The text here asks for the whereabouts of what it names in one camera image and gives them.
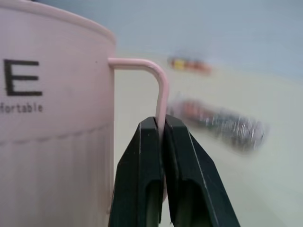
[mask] blurry object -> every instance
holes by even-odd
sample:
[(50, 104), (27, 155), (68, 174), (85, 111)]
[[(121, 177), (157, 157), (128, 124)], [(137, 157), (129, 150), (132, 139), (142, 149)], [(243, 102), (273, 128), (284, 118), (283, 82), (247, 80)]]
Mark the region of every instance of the blurry object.
[(222, 108), (210, 107), (195, 99), (182, 98), (180, 95), (168, 105), (167, 114), (208, 129), (216, 137), (221, 136), (226, 142), (241, 150), (258, 147), (266, 131), (264, 124), (259, 121)]
[(201, 60), (192, 60), (183, 57), (168, 58), (168, 64), (175, 70), (188, 70), (204, 74), (209, 74), (212, 70), (208, 64)]

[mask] background wall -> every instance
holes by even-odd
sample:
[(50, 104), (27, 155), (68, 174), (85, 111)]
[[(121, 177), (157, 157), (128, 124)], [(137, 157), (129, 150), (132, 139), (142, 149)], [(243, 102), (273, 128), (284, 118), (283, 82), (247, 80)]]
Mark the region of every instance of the background wall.
[(303, 77), (301, 0), (40, 0), (112, 30), (133, 52), (196, 52), (210, 63)]

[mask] mug handle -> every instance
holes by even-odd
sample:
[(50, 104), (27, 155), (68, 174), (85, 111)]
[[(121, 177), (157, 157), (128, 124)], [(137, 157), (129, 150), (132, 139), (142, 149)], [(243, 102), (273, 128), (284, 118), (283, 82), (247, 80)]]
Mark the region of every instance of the mug handle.
[(156, 123), (159, 130), (160, 141), (163, 139), (166, 106), (169, 96), (169, 82), (163, 69), (156, 63), (145, 59), (109, 58), (109, 66), (121, 70), (144, 70), (150, 72), (157, 80), (159, 94), (156, 107)]

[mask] mug rim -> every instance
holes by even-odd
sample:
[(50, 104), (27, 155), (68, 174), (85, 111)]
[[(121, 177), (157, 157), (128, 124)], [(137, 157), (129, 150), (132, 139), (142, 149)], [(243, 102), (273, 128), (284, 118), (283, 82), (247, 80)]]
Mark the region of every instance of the mug rim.
[(65, 22), (82, 26), (95, 32), (101, 33), (102, 35), (106, 36), (111, 42), (113, 42), (113, 44), (116, 44), (116, 38), (114, 34), (104, 26), (63, 9), (58, 9), (56, 7), (45, 5), (39, 2), (32, 2), (29, 0), (0, 0), (0, 8), (14, 9), (63, 20)]

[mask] clip jaw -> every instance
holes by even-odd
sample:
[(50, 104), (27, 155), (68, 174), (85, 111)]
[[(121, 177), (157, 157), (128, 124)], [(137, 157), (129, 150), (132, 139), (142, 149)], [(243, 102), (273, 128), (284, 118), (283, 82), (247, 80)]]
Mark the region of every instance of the clip jaw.
[(109, 227), (159, 225), (163, 166), (175, 227), (240, 227), (214, 162), (183, 122), (169, 115), (162, 144), (149, 117), (119, 161)]

